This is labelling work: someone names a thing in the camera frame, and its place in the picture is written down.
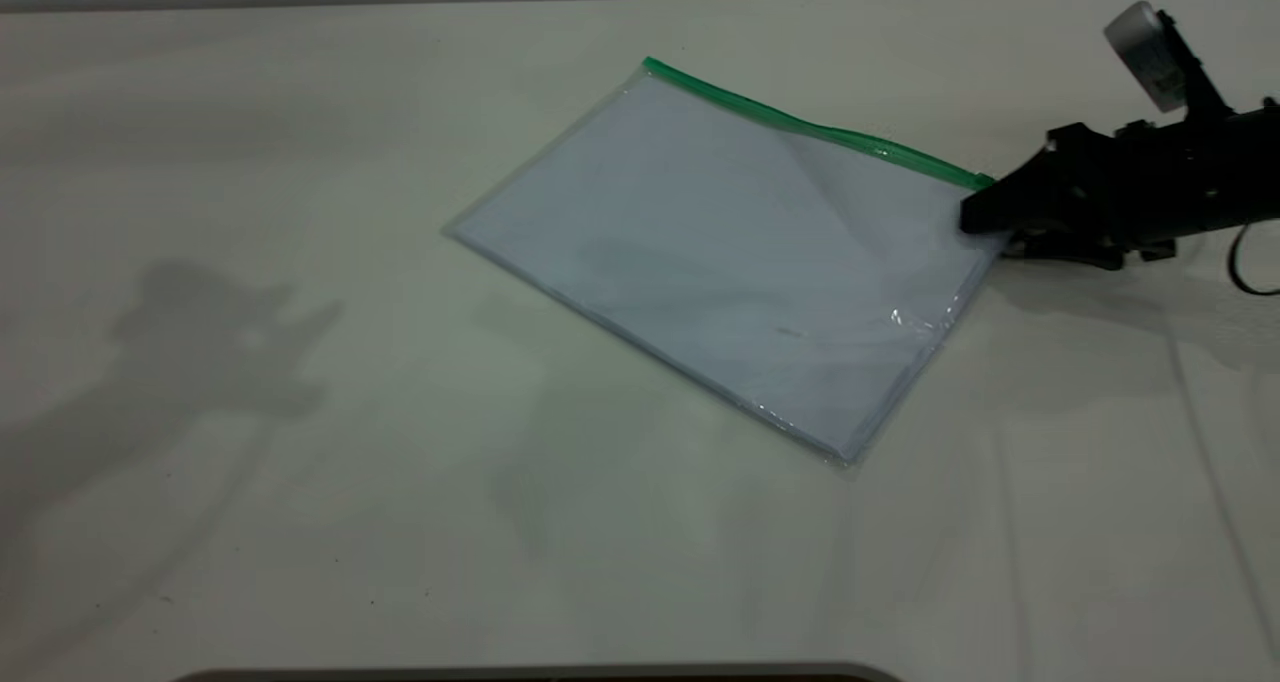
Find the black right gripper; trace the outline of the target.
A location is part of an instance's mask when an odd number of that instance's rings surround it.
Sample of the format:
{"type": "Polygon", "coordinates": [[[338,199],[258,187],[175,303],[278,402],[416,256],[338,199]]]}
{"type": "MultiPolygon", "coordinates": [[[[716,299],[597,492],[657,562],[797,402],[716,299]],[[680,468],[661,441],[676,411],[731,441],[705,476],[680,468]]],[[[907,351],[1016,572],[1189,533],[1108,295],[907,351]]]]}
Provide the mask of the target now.
{"type": "Polygon", "coordinates": [[[961,203],[965,234],[1015,234],[1015,261],[1119,271],[1126,252],[1161,255],[1180,237],[1242,226],[1242,114],[1115,136],[1083,123],[1050,131],[1044,150],[961,203]]]}

